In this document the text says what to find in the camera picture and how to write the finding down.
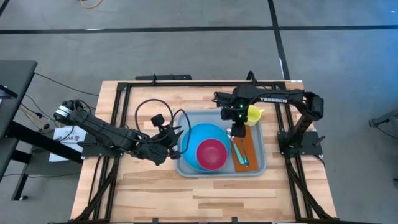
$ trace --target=floor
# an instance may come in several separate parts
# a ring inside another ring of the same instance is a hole
[[[95,0],[85,1],[87,5]],[[274,0],[280,26],[398,24],[398,2],[387,0]],[[177,26],[272,26],[263,0],[104,0],[84,9],[77,0],[10,0],[0,30],[99,29]],[[398,107],[398,31],[295,30],[280,32],[290,78],[325,99],[316,123],[338,216],[395,223],[398,219],[397,140],[368,120]],[[0,59],[36,60],[36,72],[88,92],[103,80],[137,75],[191,74],[194,79],[282,79],[274,31],[0,34]],[[35,77],[28,95],[52,114],[63,100],[96,98]],[[24,103],[34,105],[28,98]],[[23,114],[16,120],[35,127]],[[389,131],[389,126],[381,126]],[[29,150],[21,144],[20,150]],[[12,162],[7,173],[22,165]],[[0,184],[3,223],[68,220],[78,175],[29,179],[24,202],[10,197],[16,176]]]

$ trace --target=orange cutting board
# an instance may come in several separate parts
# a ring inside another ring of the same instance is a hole
[[[242,148],[241,138],[234,138],[234,142],[241,153],[242,159],[244,160],[244,152]],[[246,172],[250,170],[257,170],[259,168],[259,164],[257,163],[256,152],[254,150],[253,137],[251,135],[251,127],[246,126],[246,136],[243,138],[244,150],[246,151],[247,159],[249,161],[249,166],[246,167],[245,164],[240,164],[238,158],[236,157],[235,149],[233,144],[231,143],[231,152],[232,158],[234,161],[235,172]]]

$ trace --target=gray plastic tray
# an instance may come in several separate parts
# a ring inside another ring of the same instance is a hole
[[[197,124],[201,123],[211,123],[215,124],[223,130],[230,128],[232,125],[232,121],[223,121],[221,120],[220,110],[211,110],[211,111],[186,111],[187,116],[191,122],[191,127],[194,127]],[[181,142],[184,134],[188,131],[188,123],[185,119],[184,115],[181,115],[177,120],[177,126],[181,126],[180,130],[184,130],[182,136],[178,140],[177,150],[181,151]],[[181,157],[181,159],[176,161],[176,169],[178,173],[183,177],[252,177],[262,174],[267,166],[266,154],[264,150],[264,140],[262,137],[261,125],[258,122],[254,127],[251,128],[254,149],[256,151],[257,163],[259,165],[258,170],[251,170],[247,172],[235,172],[232,152],[228,157],[226,164],[217,171],[210,172],[200,172],[195,169],[192,169],[185,159]]]

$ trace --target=yellow cup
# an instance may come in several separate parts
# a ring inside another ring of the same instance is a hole
[[[263,109],[259,109],[253,105],[250,105],[248,109],[248,121],[246,122],[246,124],[250,127],[256,125],[257,122],[260,120],[263,112]]]

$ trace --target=blue bowl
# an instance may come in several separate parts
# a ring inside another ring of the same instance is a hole
[[[197,161],[197,149],[201,142],[207,139],[217,139],[225,145],[225,148],[228,152],[228,155],[231,152],[231,142],[229,141],[228,135],[226,134],[226,130],[222,130],[218,126],[210,123],[197,124],[191,128],[191,138],[189,140],[188,150],[182,154],[182,157],[185,159],[187,164],[192,167],[192,169],[198,171],[207,171],[202,168]],[[188,141],[187,131],[182,139],[181,143],[181,151],[184,151],[187,148]]]

